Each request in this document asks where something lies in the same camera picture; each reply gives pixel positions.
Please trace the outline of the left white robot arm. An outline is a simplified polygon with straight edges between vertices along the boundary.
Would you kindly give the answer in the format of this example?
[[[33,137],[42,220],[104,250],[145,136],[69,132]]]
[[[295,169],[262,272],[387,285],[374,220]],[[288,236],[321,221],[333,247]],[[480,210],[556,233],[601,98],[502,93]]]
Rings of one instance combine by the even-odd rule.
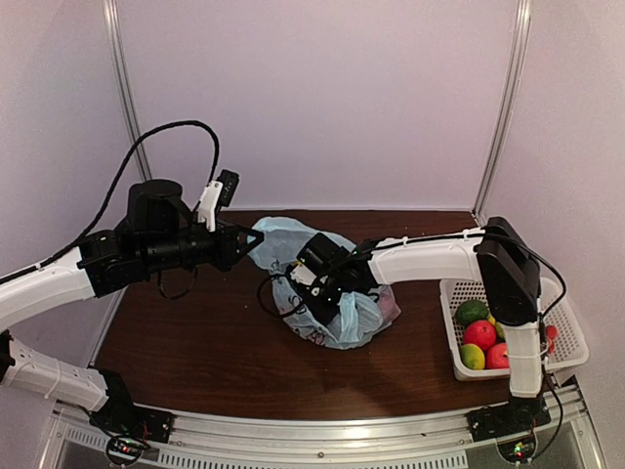
[[[170,270],[227,272],[259,246],[262,234],[219,217],[237,185],[237,175],[223,171],[190,208],[174,181],[135,184],[115,228],[88,232],[65,253],[2,281],[2,385],[101,411],[118,433],[134,432],[141,415],[122,380],[86,365],[104,329],[104,303]]]

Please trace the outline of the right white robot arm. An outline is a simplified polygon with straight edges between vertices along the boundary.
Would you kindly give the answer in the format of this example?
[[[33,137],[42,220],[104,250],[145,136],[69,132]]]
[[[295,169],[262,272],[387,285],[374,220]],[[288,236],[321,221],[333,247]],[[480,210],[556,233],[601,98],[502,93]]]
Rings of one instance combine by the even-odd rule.
[[[539,258],[501,217],[483,228],[425,237],[368,239],[348,250],[316,234],[287,269],[312,312],[338,305],[347,292],[420,280],[482,284],[488,307],[505,333],[510,394],[501,409],[507,430],[522,430],[538,414],[542,389]]]

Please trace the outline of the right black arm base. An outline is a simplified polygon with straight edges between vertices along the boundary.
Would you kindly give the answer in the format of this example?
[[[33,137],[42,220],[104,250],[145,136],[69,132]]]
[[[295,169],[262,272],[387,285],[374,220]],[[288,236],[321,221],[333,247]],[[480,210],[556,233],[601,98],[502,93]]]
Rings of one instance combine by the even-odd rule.
[[[535,398],[511,396],[504,404],[472,410],[466,418],[474,442],[530,432],[551,422],[551,414],[542,395]]]

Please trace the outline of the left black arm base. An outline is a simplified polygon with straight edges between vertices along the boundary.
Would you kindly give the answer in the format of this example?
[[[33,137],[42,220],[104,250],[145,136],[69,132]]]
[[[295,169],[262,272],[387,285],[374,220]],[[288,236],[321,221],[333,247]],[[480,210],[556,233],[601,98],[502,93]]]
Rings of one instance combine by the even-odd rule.
[[[98,410],[90,412],[95,425],[142,441],[169,442],[173,413],[136,405],[119,373],[107,369],[98,369],[98,373],[104,378],[106,401]]]

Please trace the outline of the light blue plastic bag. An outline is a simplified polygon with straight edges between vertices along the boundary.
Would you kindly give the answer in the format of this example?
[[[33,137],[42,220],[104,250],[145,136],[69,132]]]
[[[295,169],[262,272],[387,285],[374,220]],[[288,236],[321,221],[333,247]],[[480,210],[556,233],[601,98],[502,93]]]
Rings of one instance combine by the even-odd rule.
[[[259,305],[299,337],[318,346],[349,350],[369,343],[401,314],[393,289],[383,285],[367,293],[343,294],[329,308],[331,321],[322,323],[313,315],[313,303],[304,300],[286,278],[296,254],[319,230],[294,218],[272,216],[260,219],[253,228],[263,233],[265,240],[249,257],[269,274],[257,289]]]

